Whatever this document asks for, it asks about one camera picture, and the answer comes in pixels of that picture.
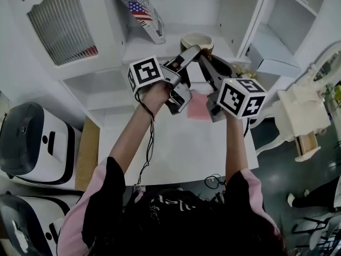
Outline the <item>person's left forearm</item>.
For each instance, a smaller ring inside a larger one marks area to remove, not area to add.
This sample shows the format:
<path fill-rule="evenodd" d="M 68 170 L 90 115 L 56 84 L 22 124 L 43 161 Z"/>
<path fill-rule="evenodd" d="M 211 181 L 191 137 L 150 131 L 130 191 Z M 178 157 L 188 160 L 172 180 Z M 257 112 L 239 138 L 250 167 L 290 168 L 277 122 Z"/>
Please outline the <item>person's left forearm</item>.
<path fill-rule="evenodd" d="M 115 165 L 119 174 L 124 175 L 151 124 L 148 115 L 135 110 L 110 151 L 107 165 Z"/>

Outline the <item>cream dressing table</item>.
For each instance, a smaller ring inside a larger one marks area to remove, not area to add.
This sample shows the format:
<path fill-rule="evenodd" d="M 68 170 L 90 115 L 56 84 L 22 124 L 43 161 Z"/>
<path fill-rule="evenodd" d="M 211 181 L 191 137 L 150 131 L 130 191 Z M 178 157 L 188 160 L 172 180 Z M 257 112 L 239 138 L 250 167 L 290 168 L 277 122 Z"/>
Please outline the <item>cream dressing table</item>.
<path fill-rule="evenodd" d="M 249 127 L 253 129 L 266 117 L 271 116 L 279 131 L 279 135 L 272 142 L 258 148 L 256 154 L 276 148 L 284 142 L 295 142 L 295 137 L 300 135 L 314 132 L 316 136 L 330 126 L 324 102 L 325 97 L 331 95 L 335 85 L 319 86 L 315 82 L 318 79 L 315 78 L 318 72 L 315 63 L 311 64 L 306 73 L 287 90 L 278 91 L 279 99 L 272 106 L 263 109 L 256 121 L 250 124 Z"/>

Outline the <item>person's left hand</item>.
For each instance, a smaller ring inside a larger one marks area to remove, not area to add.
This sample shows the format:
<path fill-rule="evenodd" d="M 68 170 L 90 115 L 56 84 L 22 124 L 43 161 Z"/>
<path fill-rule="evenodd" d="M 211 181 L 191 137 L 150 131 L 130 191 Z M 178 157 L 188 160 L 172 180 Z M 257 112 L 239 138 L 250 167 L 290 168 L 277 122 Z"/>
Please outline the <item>person's left hand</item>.
<path fill-rule="evenodd" d="M 143 103 L 155 115 L 163 104 L 169 99 L 171 88 L 164 81 L 158 81 L 153 84 L 143 98 Z"/>

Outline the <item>white machine with dark lid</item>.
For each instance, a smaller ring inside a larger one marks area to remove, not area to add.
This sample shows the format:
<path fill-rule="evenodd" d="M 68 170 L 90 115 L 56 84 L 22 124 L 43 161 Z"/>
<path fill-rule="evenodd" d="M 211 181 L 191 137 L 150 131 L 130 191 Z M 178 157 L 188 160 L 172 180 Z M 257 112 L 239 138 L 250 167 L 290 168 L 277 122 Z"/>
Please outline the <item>white machine with dark lid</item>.
<path fill-rule="evenodd" d="M 57 256 L 62 223 L 78 195 L 0 195 L 0 219 L 20 256 Z"/>
<path fill-rule="evenodd" d="M 0 171 L 31 184 L 75 190 L 81 136 L 35 102 L 15 106 L 0 129 Z"/>

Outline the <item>cream ceramic bowl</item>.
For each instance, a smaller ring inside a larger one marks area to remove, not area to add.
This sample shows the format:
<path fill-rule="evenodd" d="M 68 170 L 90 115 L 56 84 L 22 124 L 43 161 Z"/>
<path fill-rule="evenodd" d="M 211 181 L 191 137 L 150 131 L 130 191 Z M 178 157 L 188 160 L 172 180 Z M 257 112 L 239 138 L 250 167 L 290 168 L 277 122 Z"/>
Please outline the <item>cream ceramic bowl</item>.
<path fill-rule="evenodd" d="M 189 33 L 181 38 L 181 51 L 189 49 L 191 46 L 197 45 L 200 47 L 200 53 L 194 58 L 194 62 L 197 62 L 200 56 L 204 56 L 208 61 L 212 60 L 212 51 L 214 48 L 214 42 L 211 37 L 203 33 Z"/>

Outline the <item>cream table drawer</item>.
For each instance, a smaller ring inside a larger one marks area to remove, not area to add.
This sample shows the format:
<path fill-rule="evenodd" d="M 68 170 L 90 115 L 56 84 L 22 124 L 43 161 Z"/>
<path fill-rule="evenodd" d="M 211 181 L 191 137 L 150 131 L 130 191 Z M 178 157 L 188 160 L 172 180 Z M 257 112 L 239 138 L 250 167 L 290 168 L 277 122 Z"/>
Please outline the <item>cream table drawer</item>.
<path fill-rule="evenodd" d="M 296 162 L 303 162 L 310 159 L 321 149 L 314 132 L 295 137 L 295 144 L 298 151 L 298 156 L 295 158 Z"/>

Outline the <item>flag print box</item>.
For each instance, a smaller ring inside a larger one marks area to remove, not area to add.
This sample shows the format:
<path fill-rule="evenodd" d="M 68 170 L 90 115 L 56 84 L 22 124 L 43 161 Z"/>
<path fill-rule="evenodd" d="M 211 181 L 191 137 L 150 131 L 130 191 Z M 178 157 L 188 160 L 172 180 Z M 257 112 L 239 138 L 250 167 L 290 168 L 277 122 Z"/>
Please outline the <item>flag print box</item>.
<path fill-rule="evenodd" d="M 166 42 L 164 23 L 149 0 L 120 0 L 157 45 Z"/>

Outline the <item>person's right forearm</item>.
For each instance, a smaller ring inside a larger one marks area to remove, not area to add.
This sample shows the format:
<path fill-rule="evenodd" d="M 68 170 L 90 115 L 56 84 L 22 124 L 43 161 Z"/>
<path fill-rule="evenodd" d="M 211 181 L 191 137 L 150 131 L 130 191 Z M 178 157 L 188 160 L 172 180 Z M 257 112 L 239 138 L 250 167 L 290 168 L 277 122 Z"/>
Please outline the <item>person's right forearm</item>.
<path fill-rule="evenodd" d="M 226 117 L 225 179 L 228 183 L 235 173 L 248 168 L 248 162 L 242 120 L 236 119 L 228 112 L 224 114 Z"/>

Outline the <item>ribbed glass cabinet door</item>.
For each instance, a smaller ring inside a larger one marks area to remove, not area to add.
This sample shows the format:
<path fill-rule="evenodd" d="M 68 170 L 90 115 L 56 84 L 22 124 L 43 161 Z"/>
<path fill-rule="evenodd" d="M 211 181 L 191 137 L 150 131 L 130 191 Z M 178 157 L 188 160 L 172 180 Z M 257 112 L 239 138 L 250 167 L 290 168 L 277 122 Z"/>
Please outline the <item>ribbed glass cabinet door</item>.
<path fill-rule="evenodd" d="M 56 80 L 123 64 L 127 18 L 120 0 L 7 0 L 29 51 Z"/>

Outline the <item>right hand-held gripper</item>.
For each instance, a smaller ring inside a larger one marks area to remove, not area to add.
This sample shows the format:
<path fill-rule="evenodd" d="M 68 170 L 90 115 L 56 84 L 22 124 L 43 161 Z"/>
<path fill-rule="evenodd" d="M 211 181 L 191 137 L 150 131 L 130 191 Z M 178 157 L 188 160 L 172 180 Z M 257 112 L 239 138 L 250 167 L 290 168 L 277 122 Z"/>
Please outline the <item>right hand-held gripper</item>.
<path fill-rule="evenodd" d="M 267 91 L 257 80 L 237 78 L 236 68 L 215 55 L 211 56 L 211 62 L 200 55 L 198 64 L 206 82 L 214 90 L 207 96 L 207 109 L 213 122 L 222 120 L 224 112 L 237 119 L 258 116 Z"/>

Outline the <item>black metal frame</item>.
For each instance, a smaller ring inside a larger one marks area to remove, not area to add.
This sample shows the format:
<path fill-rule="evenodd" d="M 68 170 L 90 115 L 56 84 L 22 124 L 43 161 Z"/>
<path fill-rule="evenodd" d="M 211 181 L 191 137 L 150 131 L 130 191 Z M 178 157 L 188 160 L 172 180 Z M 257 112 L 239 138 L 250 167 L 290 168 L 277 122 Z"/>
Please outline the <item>black metal frame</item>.
<path fill-rule="evenodd" d="M 304 244 L 296 245 L 297 249 L 325 248 L 336 240 L 341 231 L 341 214 L 327 213 L 319 218 L 303 217 L 303 221 L 295 224 L 291 230 L 293 235 L 308 235 Z"/>

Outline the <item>brown cardboard box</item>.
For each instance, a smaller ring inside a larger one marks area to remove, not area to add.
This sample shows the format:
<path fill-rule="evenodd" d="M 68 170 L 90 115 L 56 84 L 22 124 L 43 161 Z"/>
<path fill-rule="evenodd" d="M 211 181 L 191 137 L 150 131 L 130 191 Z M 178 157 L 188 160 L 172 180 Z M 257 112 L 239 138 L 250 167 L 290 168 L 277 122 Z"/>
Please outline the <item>brown cardboard box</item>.
<path fill-rule="evenodd" d="M 75 189 L 85 191 L 98 165 L 100 128 L 86 118 L 79 144 L 76 163 Z"/>

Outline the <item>pink cloth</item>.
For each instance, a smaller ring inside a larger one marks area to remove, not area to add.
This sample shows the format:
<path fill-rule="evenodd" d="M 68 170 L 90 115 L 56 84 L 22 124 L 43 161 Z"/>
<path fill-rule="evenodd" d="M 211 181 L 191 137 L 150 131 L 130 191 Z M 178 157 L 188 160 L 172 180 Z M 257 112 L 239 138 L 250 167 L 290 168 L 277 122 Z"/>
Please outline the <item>pink cloth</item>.
<path fill-rule="evenodd" d="M 206 106 L 207 96 L 195 90 L 191 91 L 191 93 L 192 99 L 188 104 L 188 118 L 195 120 L 209 120 L 210 115 Z"/>

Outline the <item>white desk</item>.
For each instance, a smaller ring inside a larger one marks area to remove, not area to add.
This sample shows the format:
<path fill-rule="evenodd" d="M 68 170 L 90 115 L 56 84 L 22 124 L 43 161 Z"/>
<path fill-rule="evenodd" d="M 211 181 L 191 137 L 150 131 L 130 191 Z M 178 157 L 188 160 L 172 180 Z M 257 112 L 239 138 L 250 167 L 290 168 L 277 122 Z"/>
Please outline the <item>white desk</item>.
<path fill-rule="evenodd" d="M 152 86 L 139 96 L 144 97 Z M 166 185 L 225 175 L 226 118 L 214 123 L 189 119 L 187 112 L 172 115 L 163 105 L 154 115 L 153 146 L 147 149 L 150 134 L 145 134 L 125 173 L 127 185 Z"/>

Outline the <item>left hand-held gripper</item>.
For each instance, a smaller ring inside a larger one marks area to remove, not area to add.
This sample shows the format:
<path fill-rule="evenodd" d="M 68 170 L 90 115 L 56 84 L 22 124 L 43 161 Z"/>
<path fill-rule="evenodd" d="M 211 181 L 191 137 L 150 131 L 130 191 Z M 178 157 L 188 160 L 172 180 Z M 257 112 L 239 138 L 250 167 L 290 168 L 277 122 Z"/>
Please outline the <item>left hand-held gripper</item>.
<path fill-rule="evenodd" d="M 128 68 L 128 81 L 134 97 L 148 86 L 158 81 L 169 84 L 171 91 L 166 101 L 172 115 L 179 114 L 192 98 L 187 84 L 186 67 L 197 57 L 201 48 L 193 45 L 170 61 L 160 64 L 156 56 L 151 56 L 134 63 Z"/>

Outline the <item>white shelf compartment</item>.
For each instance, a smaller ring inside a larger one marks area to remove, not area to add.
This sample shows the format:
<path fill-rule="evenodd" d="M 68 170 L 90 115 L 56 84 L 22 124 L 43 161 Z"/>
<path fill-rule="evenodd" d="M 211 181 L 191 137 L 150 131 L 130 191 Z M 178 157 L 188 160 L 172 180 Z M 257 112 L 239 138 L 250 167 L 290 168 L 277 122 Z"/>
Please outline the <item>white shelf compartment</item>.
<path fill-rule="evenodd" d="M 247 49 L 257 28 L 264 0 L 149 0 L 160 14 L 166 42 L 156 45 L 133 19 L 123 62 L 156 55 L 170 59 L 180 52 L 180 39 L 189 33 L 212 38 L 213 54 L 228 62 L 249 62 Z"/>

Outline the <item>person's black and pink shirt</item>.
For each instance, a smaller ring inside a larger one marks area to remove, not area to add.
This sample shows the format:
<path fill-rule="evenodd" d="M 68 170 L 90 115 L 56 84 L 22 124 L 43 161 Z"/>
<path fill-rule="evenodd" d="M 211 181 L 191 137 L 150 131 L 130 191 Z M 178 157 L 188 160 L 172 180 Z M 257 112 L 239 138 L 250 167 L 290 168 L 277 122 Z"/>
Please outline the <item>person's black and pink shirt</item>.
<path fill-rule="evenodd" d="M 127 204 L 119 164 L 108 158 L 68 212 L 58 256 L 287 256 L 263 210 L 261 182 L 248 169 L 228 181 L 221 202 L 186 190 L 135 193 Z"/>

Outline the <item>cream oval mirror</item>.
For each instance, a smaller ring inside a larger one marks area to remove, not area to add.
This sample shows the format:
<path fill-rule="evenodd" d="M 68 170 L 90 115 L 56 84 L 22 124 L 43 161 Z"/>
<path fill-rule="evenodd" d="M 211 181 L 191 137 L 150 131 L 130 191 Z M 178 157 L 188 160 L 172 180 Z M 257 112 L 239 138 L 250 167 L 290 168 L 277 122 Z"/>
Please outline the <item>cream oval mirror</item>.
<path fill-rule="evenodd" d="M 330 44 L 315 63 L 319 86 L 336 85 L 341 81 L 341 40 Z"/>

